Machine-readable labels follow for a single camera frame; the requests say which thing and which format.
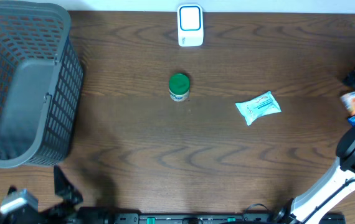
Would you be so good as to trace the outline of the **orange small packet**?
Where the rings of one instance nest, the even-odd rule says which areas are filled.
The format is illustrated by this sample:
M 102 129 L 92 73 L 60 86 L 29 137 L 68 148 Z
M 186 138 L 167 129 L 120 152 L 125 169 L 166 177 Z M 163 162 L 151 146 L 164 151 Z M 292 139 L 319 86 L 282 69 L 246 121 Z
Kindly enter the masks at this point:
M 350 116 L 355 115 L 355 91 L 345 93 L 340 97 L 344 107 L 347 109 Z

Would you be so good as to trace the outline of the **mint green wipes pack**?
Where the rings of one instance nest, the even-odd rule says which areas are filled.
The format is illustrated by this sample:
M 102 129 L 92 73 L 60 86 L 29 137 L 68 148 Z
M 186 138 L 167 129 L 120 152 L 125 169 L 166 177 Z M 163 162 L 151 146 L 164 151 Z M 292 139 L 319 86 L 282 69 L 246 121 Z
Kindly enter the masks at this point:
M 256 119 L 275 113 L 281 113 L 281 108 L 271 91 L 268 91 L 252 100 L 235 104 L 240 114 L 244 117 L 247 126 Z

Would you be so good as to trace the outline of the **green lid jar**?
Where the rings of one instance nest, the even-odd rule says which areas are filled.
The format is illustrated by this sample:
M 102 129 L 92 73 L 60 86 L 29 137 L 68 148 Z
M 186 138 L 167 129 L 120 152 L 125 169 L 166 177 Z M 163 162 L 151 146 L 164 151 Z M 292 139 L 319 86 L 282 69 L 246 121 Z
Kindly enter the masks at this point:
M 169 79 L 169 95 L 172 100 L 185 101 L 190 92 L 190 79 L 182 73 L 176 73 Z

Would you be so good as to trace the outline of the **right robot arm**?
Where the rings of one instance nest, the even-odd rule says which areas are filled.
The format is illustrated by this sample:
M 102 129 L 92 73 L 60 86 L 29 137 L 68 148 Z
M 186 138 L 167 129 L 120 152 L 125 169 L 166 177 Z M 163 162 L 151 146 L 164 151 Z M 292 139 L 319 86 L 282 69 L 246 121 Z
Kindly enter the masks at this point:
M 355 68 L 344 79 L 355 89 Z M 305 193 L 291 199 L 271 220 L 273 223 L 319 223 L 342 199 L 355 191 L 355 125 L 341 138 L 336 160 Z

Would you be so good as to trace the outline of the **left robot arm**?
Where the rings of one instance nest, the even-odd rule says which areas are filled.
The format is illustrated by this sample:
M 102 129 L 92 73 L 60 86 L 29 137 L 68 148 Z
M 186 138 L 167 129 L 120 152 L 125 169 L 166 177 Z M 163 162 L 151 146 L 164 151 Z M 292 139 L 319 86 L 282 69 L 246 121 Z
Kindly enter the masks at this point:
M 66 178 L 59 166 L 54 166 L 54 190 L 62 201 L 38 211 L 39 201 L 28 190 L 10 186 L 0 206 L 0 224 L 78 224 L 113 223 L 114 216 L 100 207 L 76 206 L 83 196 Z

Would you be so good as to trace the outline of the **grey plastic mesh basket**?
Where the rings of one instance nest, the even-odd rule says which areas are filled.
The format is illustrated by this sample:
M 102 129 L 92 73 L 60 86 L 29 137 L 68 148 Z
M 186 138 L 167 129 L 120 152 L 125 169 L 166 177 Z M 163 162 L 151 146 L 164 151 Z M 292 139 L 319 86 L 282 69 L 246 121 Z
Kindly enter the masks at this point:
M 0 1 L 0 168 L 67 157 L 83 86 L 70 28 L 56 4 Z

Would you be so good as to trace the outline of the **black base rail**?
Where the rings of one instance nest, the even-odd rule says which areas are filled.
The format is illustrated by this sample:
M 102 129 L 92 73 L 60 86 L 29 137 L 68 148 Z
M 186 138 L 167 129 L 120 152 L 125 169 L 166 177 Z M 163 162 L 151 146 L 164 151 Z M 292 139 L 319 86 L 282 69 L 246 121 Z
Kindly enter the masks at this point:
M 268 213 L 241 214 L 142 214 L 116 213 L 113 224 L 221 224 L 221 223 L 273 223 Z

